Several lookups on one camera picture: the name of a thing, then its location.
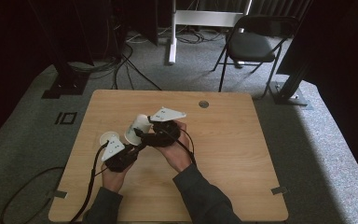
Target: gray carpet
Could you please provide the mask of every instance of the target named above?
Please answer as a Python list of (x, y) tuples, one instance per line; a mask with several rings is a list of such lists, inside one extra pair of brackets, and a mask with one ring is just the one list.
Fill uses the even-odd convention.
[[(202, 33), (208, 38), (216, 36), (214, 32)], [(164, 91), (217, 91), (221, 66), (215, 72), (210, 70), (223, 44), (223, 40), (198, 45), (178, 42), (176, 64), (168, 65), (166, 38), (160, 39), (158, 47), (148, 42), (130, 43), (131, 61)], [(223, 91), (261, 95), (270, 65), (262, 65), (249, 76), (251, 69), (228, 67)], [(134, 89), (156, 90), (129, 70)], [(0, 130), (0, 216), (21, 186), (49, 168), (66, 164), (93, 91), (111, 89), (113, 85), (112, 73), (101, 72), (91, 75), (83, 95), (41, 99), (56, 76), (53, 66), (40, 74)], [(273, 81), (286, 79), (277, 75)], [(121, 90), (131, 89), (125, 66), (117, 75), (117, 85)], [(317, 88), (303, 81), (299, 89), (313, 109), (275, 105), (270, 94), (255, 101), (278, 179), (289, 189), (284, 194), (287, 223), (358, 223), (358, 165)], [(76, 113), (74, 123), (56, 124), (60, 113)], [(50, 223), (50, 203), (39, 209), (58, 185), (61, 173), (55, 169), (32, 180), (7, 207), (5, 223), (23, 223), (35, 214), (29, 223)]]

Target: hand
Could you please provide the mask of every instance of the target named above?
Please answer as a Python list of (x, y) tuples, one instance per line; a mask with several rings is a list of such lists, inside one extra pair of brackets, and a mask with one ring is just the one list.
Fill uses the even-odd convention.
[(107, 167), (103, 163), (101, 167), (101, 170), (103, 170), (103, 187), (118, 193), (121, 187), (123, 187), (124, 177), (126, 177), (127, 172), (132, 166), (133, 164), (129, 165), (122, 173), (116, 173), (106, 169)]
[[(186, 130), (186, 124), (175, 120), (179, 128)], [(181, 131), (181, 134), (178, 140), (185, 145), (187, 148), (189, 146), (189, 140), (186, 137), (185, 133)], [(167, 159), (168, 164), (178, 173), (182, 172), (191, 164), (191, 159), (186, 150), (179, 145), (177, 142), (174, 142), (168, 147), (156, 147), (158, 151)]]

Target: dark sleeve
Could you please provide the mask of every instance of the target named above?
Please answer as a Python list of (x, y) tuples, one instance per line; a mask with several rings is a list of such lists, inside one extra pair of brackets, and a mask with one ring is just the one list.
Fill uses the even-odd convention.
[(116, 224), (122, 198), (122, 195), (100, 187), (94, 204), (83, 216), (82, 224)]
[(179, 173), (173, 182), (194, 224), (242, 223), (234, 214), (229, 198), (211, 185), (194, 164)]

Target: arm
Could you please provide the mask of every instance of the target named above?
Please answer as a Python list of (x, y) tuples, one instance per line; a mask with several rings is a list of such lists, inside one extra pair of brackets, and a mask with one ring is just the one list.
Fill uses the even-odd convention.
[(91, 209), (83, 216), (82, 224), (115, 224), (117, 223), (118, 208), (122, 195), (118, 194), (124, 183), (124, 178), (132, 165), (127, 167), (122, 173), (103, 170), (103, 186), (99, 189), (97, 197)]
[[(182, 130), (186, 130), (184, 123), (176, 122)], [(189, 141), (183, 132), (178, 140), (188, 148)], [(195, 224), (242, 223), (234, 214), (229, 198), (202, 176), (191, 163), (184, 148), (174, 143), (169, 147), (157, 149), (167, 159), (168, 164), (179, 173), (173, 182), (181, 192), (187, 211)]]
[(174, 179), (194, 223), (242, 223), (234, 214), (231, 201), (211, 185), (193, 164)]

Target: black chair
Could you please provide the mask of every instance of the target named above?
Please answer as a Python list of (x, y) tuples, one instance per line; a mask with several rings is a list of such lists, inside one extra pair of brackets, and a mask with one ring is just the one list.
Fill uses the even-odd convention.
[[(282, 44), (287, 38), (294, 35), (298, 26), (298, 20), (293, 17), (281, 16), (243, 16), (233, 27), (227, 36), (226, 44), (213, 68), (216, 69), (218, 64), (223, 65), (222, 76), (220, 78), (219, 91), (222, 90), (223, 79), (225, 77), (226, 65), (229, 57), (233, 61), (246, 62), (245, 65), (255, 66), (251, 74), (257, 70), (263, 63), (274, 62), (267, 86), (264, 90), (263, 98), (269, 88), (269, 83), (275, 71), (277, 61), (280, 57)], [(267, 37), (280, 37), (282, 40), (273, 48)], [(223, 54), (226, 53), (225, 61), (220, 63)]]

